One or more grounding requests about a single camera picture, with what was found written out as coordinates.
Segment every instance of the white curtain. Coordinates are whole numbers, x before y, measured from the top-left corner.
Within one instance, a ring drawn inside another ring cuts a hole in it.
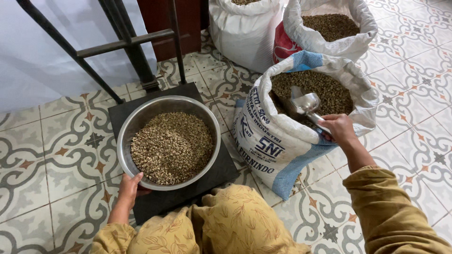
[[[137,35],[146,34],[136,0],[123,0]],[[32,0],[76,49],[117,41],[97,0]],[[151,42],[141,45],[156,72]],[[138,81],[123,49],[86,61],[110,86]],[[0,113],[101,89],[15,0],[0,7]]]

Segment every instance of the bowl rim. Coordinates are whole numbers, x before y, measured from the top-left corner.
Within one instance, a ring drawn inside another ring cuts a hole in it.
[[[213,165],[213,163],[215,162],[215,160],[217,159],[218,156],[218,152],[220,150],[220,144],[221,144],[221,131],[220,131],[220,125],[218,124],[218,120],[215,117],[215,115],[212,113],[212,111],[210,111],[210,109],[202,104],[201,102],[190,98],[190,97],[186,97],[186,96],[180,96],[180,95],[167,95],[167,96],[161,96],[152,100],[149,100],[145,103],[143,103],[141,106],[139,106],[138,108],[136,108],[128,117],[127,119],[124,121],[124,123],[122,124],[121,130],[119,131],[118,134],[118,140],[116,143],[116,153],[117,153],[117,157],[118,157],[118,161],[119,164],[122,167],[122,170],[124,171],[124,173],[126,173],[127,175],[129,175],[131,178],[133,178],[135,175],[129,170],[129,168],[127,167],[126,163],[125,163],[125,158],[124,158],[124,154],[121,152],[121,147],[122,147],[122,143],[124,142],[123,137],[124,137],[124,132],[126,130],[126,128],[128,127],[128,125],[130,124],[131,120],[135,117],[135,115],[138,114],[138,112],[140,112],[141,110],[143,110],[144,108],[146,108],[147,106],[149,106],[150,104],[153,104],[155,102],[161,101],[161,100],[168,100],[168,99],[180,99],[180,100],[185,100],[185,101],[189,101],[197,106],[199,106],[200,108],[202,108],[204,111],[206,111],[208,113],[208,115],[211,117],[211,119],[213,120],[213,124],[215,126],[215,130],[216,130],[216,137],[217,137],[217,143],[215,145],[215,147],[213,148],[213,153],[212,156],[209,160],[209,162],[207,163],[207,165],[201,170],[201,172],[199,172],[197,175],[195,175],[193,178],[191,178],[188,181],[185,181],[183,183],[178,183],[178,184],[174,184],[174,185],[161,185],[161,186],[155,186],[155,185],[150,185],[146,182],[144,182],[143,180],[140,180],[140,185],[151,189],[151,190],[158,190],[158,191],[169,191],[169,190],[175,190],[175,189],[179,189],[179,188],[183,188],[185,186],[188,186],[194,182],[196,182],[198,179],[200,179]]]

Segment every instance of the hand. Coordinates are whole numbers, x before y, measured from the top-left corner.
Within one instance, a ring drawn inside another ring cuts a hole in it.
[[[138,173],[133,178],[130,178],[126,173],[122,174],[117,205],[127,206],[130,211],[135,204],[136,197],[151,193],[151,190],[138,185],[142,178],[143,172]]]
[[[353,121],[346,115],[322,116],[325,121],[319,120],[318,124],[328,128],[333,135],[333,139],[328,134],[322,133],[327,140],[337,142],[340,147],[358,139],[353,129]]]

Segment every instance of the sack with blue stripe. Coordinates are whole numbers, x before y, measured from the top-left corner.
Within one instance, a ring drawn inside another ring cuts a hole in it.
[[[268,95],[271,76],[305,70],[329,75],[350,91],[353,111],[349,117],[357,136],[376,126],[377,93],[351,60],[303,50],[270,67],[246,99],[237,101],[233,135],[239,154],[255,175],[284,200],[289,198],[301,170],[337,147],[323,138],[320,129],[278,114]]]

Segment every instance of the scoop handle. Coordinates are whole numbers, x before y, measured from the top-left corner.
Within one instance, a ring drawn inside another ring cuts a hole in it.
[[[311,112],[311,113],[306,114],[306,116],[307,116],[308,119],[311,120],[311,122],[313,122],[318,128],[320,128],[320,129],[323,130],[324,132],[328,133],[331,137],[333,136],[333,135],[331,135],[331,132],[330,132],[329,129],[327,129],[327,128],[323,127],[323,126],[320,126],[320,125],[317,123],[317,121],[319,121],[319,120],[325,120],[325,119],[323,119],[319,114],[314,113],[314,112]]]

